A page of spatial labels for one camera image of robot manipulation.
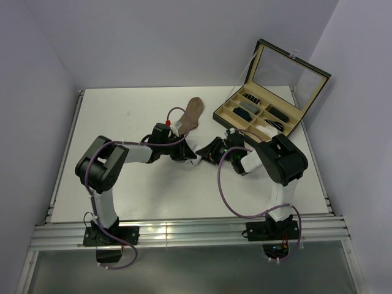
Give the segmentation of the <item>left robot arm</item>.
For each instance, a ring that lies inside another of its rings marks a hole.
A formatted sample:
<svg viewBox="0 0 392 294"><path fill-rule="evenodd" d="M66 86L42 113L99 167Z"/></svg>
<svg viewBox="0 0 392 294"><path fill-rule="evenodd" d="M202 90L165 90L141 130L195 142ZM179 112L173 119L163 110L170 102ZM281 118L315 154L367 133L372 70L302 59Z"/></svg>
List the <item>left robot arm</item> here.
<svg viewBox="0 0 392 294"><path fill-rule="evenodd" d="M141 142L113 141L98 136L75 167L75 174L88 191L92 206L92 229L104 244L120 239L119 217L115 211L113 187L125 164L151 164L161 156L173 161L197 161L185 135L175 134L164 123L157 123Z"/></svg>

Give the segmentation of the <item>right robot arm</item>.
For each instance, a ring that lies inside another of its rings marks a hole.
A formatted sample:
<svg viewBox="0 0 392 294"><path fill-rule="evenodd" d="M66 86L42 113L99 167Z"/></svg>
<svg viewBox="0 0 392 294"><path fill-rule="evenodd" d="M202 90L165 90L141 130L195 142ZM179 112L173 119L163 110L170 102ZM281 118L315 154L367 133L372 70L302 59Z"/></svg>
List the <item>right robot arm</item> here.
<svg viewBox="0 0 392 294"><path fill-rule="evenodd" d="M284 134L277 134L269 141L262 140L253 150L245 148L246 134L252 132L244 129L227 129L225 138L216 137L210 144L196 150L196 155L210 164L218 166L217 185L220 196L227 207L221 184L221 169L225 161L231 163L234 171L241 175L250 174L264 168L273 182L270 204L266 211L245 216L229 210L244 219L265 216L266 234L273 239L280 238L286 231L286 225L292 220L294 207L292 200L295 189L303 173L308 168L308 161L303 152Z"/></svg>

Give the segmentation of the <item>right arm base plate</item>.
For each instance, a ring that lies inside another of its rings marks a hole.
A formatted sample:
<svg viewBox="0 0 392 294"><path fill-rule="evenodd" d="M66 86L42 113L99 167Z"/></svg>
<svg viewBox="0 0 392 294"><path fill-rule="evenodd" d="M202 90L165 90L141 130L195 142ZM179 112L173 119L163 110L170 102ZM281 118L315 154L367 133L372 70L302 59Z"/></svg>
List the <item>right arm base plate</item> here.
<svg viewBox="0 0 392 294"><path fill-rule="evenodd" d="M260 222L247 222L246 229L241 235L248 241L294 240L299 238L300 229L295 220L281 222L264 220Z"/></svg>

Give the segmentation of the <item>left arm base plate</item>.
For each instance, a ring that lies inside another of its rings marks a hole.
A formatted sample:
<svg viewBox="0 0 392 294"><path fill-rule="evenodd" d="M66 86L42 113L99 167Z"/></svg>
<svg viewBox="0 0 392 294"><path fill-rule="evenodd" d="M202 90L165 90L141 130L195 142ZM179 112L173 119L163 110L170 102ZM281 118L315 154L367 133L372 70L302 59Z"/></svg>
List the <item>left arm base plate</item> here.
<svg viewBox="0 0 392 294"><path fill-rule="evenodd" d="M88 227L83 238L84 247L123 246L124 242L131 245L138 244L140 227L118 227L111 233L115 239L105 234L99 227Z"/></svg>

